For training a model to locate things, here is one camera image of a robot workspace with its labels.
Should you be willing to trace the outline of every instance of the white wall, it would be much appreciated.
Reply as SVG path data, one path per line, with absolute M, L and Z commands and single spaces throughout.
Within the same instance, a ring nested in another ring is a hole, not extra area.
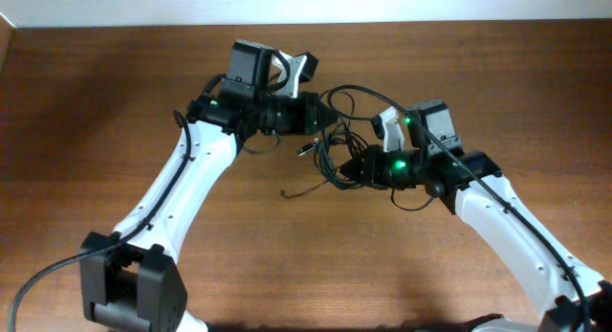
M 612 17 L 612 0 L 0 0 L 16 27 Z

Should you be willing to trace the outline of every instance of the brown table surface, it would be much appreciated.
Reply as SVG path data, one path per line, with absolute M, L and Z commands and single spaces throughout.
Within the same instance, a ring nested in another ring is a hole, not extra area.
M 315 54 L 302 89 L 355 83 L 406 106 L 443 98 L 464 148 L 486 151 L 551 232 L 612 277 L 611 21 L 18 30 L 0 80 L 3 327 L 29 276 L 138 203 L 179 137 L 172 109 L 227 70 L 236 38 Z M 356 97 L 359 115 L 385 108 Z M 373 140 L 367 124 L 356 130 Z M 440 202 L 406 213 L 389 191 L 331 186 L 281 198 L 322 179 L 295 155 L 309 140 L 241 153 L 211 190 L 179 263 L 194 315 L 372 327 L 498 312 L 537 323 L 495 253 Z M 398 200 L 426 197 L 419 188 Z M 81 309 L 74 265 L 31 290 L 18 327 L 105 330 Z

